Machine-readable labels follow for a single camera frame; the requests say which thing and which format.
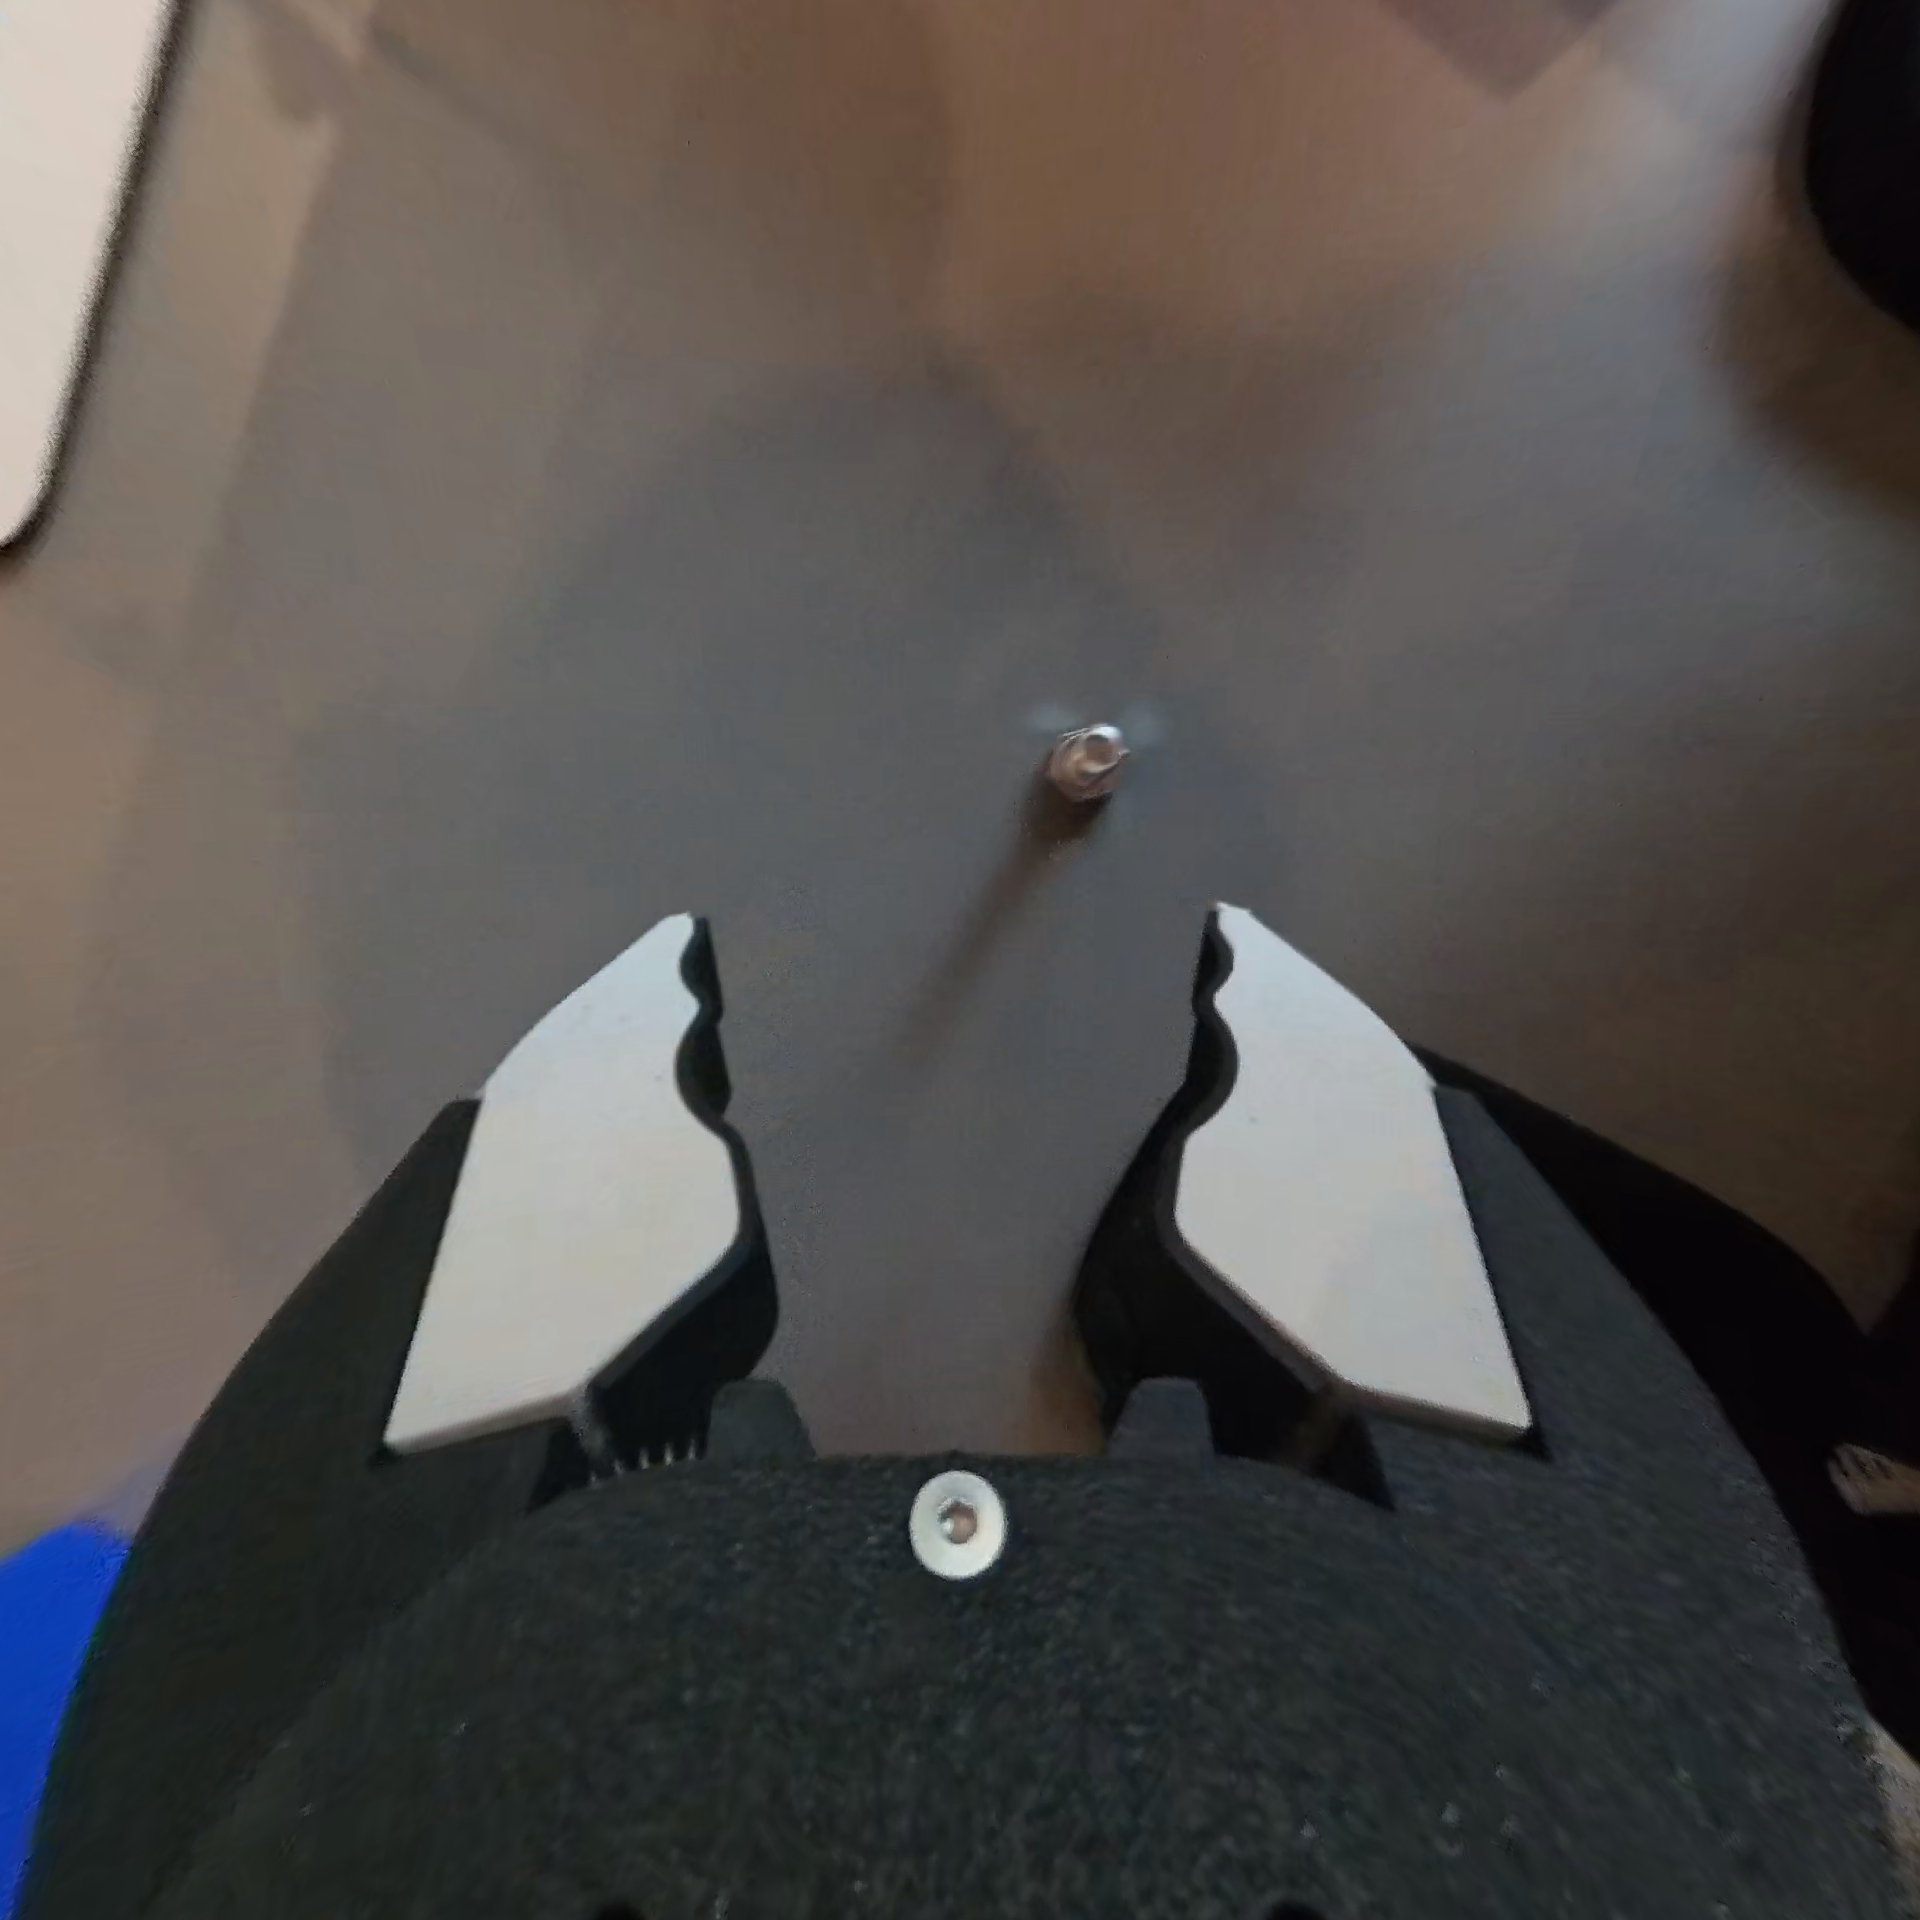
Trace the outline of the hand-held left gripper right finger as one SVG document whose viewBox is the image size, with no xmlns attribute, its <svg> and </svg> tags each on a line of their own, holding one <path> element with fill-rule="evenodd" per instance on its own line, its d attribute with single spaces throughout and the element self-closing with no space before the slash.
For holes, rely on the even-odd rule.
<svg viewBox="0 0 1920 1920">
<path fill-rule="evenodd" d="M 1249 908 L 1209 911 L 1178 1088 L 1097 1218 L 1073 1324 L 1114 1434 L 1187 1380 L 1216 1444 L 1365 1417 L 1516 1444 L 1522 1368 L 1416 1050 Z"/>
</svg>

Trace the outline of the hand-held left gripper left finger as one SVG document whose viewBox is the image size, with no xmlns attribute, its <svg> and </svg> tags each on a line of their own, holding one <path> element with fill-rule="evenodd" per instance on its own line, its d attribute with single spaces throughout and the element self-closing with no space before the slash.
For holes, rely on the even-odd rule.
<svg viewBox="0 0 1920 1920">
<path fill-rule="evenodd" d="M 385 1447 L 556 1425 L 588 1457 L 689 1457 L 779 1327 L 728 1106 L 711 925 L 657 923 L 485 1082 Z"/>
</svg>

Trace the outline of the blue plastic bin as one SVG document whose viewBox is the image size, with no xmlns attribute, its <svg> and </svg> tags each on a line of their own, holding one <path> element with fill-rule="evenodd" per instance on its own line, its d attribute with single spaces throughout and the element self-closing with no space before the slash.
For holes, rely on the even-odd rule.
<svg viewBox="0 0 1920 1920">
<path fill-rule="evenodd" d="M 36 1813 L 86 1649 L 131 1550 L 96 1520 L 3 1560 L 3 1916 L 18 1905 Z"/>
</svg>

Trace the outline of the instruction sheet sign stand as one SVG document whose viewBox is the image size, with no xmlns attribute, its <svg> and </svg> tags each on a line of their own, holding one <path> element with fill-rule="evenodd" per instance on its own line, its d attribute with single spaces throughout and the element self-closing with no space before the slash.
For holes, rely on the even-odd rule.
<svg viewBox="0 0 1920 1920">
<path fill-rule="evenodd" d="M 180 6 L 3 6 L 3 548 L 57 485 Z"/>
</svg>

